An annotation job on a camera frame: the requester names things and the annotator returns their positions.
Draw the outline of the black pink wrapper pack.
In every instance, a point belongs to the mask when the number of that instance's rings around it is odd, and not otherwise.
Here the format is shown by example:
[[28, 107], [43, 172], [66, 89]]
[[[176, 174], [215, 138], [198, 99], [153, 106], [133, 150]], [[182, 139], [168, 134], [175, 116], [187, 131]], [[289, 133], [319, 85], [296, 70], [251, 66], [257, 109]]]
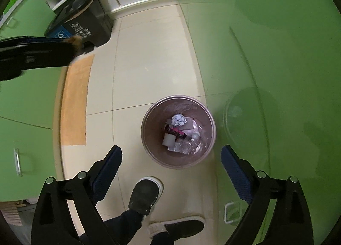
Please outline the black pink wrapper pack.
[[187, 135], [183, 131], [181, 131], [181, 130], [177, 129], [176, 127], [173, 127], [169, 124], [166, 124], [164, 131], [165, 131], [165, 133], [175, 135], [176, 139], [185, 139], [187, 137]]

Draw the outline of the orange floor mat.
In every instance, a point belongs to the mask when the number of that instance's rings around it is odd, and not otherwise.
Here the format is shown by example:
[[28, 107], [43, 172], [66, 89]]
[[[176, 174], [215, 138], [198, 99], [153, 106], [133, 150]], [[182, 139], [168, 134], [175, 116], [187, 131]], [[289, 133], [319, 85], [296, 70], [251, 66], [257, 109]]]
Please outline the orange floor mat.
[[77, 59], [68, 67], [61, 102], [60, 139], [62, 146], [86, 144], [88, 85], [94, 55]]

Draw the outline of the pink round trash bin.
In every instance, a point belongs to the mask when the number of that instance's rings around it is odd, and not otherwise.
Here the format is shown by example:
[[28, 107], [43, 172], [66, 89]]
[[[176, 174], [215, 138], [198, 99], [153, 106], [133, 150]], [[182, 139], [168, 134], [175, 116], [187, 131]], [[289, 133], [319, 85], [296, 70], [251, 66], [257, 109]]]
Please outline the pink round trash bin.
[[142, 144], [159, 165], [183, 169], [202, 162], [216, 141], [212, 114], [200, 101], [184, 95], [163, 98], [146, 112]]

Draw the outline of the black recycling bin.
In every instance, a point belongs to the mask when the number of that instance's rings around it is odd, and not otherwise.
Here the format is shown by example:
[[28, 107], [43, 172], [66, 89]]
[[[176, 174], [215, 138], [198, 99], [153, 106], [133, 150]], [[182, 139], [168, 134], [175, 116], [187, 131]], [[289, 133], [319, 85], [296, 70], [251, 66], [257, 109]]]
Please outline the black recycling bin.
[[110, 40], [112, 28], [99, 0], [69, 0], [49, 24], [45, 36], [80, 36], [84, 43], [99, 47]]

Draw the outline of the black shoe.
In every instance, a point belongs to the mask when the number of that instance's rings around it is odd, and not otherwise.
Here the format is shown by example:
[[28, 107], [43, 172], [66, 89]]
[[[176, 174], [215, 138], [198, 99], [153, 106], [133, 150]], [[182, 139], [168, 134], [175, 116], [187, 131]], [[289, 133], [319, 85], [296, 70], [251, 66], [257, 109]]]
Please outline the black shoe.
[[129, 200], [129, 210], [148, 216], [163, 193], [163, 183], [156, 177], [141, 178], [132, 190]]
[[189, 216], [177, 220], [154, 222], [148, 226], [150, 238], [166, 232], [176, 241], [190, 238], [200, 233], [206, 225], [206, 220], [201, 216]]

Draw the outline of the green cabinet front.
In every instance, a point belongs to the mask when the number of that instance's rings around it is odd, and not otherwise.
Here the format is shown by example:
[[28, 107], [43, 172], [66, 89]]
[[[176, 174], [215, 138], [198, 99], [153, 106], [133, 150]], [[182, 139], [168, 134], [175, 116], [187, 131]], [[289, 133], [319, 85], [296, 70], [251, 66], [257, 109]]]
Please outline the green cabinet front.
[[340, 0], [178, 0], [217, 127], [218, 244], [246, 203], [220, 153], [296, 176], [321, 244], [340, 217]]

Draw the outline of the right black shoe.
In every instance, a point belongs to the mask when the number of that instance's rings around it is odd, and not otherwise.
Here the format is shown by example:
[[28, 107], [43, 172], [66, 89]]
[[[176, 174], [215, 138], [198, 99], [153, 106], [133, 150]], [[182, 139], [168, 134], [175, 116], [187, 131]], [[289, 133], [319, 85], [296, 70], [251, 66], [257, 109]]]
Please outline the right black shoe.
[[201, 216], [189, 216], [177, 220], [154, 222], [148, 226], [150, 238], [166, 232], [176, 241], [190, 238], [200, 233], [206, 225], [206, 220]]

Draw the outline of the dark trouser leg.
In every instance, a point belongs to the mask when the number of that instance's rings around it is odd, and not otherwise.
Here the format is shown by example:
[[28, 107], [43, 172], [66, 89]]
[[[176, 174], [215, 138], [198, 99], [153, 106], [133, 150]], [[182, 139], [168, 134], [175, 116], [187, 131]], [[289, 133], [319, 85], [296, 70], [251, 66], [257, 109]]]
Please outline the dark trouser leg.
[[[128, 244], [142, 227], [144, 215], [135, 210], [127, 210], [120, 216], [104, 222], [108, 232], [118, 244]], [[152, 238], [151, 244], [174, 244], [174, 238], [168, 232], [161, 232]]]

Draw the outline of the white foam cylinder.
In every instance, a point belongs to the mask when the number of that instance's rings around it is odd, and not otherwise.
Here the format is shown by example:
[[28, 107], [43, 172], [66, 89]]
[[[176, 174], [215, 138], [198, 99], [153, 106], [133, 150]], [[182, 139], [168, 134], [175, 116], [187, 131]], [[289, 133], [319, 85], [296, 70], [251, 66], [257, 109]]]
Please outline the white foam cylinder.
[[176, 142], [176, 136], [166, 133], [163, 137], [162, 145], [166, 147], [173, 147]]

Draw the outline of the left black shoe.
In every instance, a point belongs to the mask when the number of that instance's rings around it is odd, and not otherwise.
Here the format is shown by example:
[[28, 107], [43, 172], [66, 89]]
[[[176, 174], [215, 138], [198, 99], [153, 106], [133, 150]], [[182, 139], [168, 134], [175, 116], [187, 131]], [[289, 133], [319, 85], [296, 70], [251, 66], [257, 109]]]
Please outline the left black shoe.
[[163, 183], [156, 177], [141, 178], [132, 190], [129, 200], [129, 210], [148, 216], [163, 193]]

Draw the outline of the grey paper ball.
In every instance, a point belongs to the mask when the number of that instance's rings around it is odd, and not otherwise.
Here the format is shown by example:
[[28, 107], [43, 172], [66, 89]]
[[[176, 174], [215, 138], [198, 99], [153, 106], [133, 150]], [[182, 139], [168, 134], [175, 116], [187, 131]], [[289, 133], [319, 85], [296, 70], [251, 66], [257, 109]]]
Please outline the grey paper ball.
[[186, 117], [184, 117], [184, 115], [182, 114], [175, 114], [172, 118], [171, 118], [171, 125], [173, 127], [182, 127], [183, 125], [185, 125], [187, 123], [187, 119]]

